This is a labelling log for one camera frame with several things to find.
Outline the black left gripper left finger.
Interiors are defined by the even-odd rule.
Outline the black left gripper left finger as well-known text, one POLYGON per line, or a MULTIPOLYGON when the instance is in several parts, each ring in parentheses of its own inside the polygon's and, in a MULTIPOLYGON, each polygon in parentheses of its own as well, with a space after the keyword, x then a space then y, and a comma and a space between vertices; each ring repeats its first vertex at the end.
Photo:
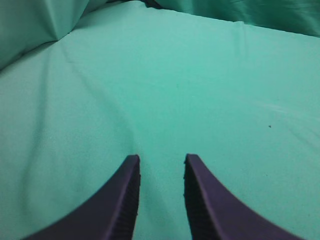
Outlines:
POLYGON ((129 155, 88 200, 28 240, 130 240, 140 201, 140 157, 129 155))

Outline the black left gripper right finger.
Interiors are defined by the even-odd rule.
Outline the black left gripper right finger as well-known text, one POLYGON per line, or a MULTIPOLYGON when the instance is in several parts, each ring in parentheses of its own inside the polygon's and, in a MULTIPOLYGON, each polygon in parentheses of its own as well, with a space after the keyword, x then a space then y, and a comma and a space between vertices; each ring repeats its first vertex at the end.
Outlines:
POLYGON ((184 161, 184 202, 194 240, 297 240, 236 198, 197 154, 184 161))

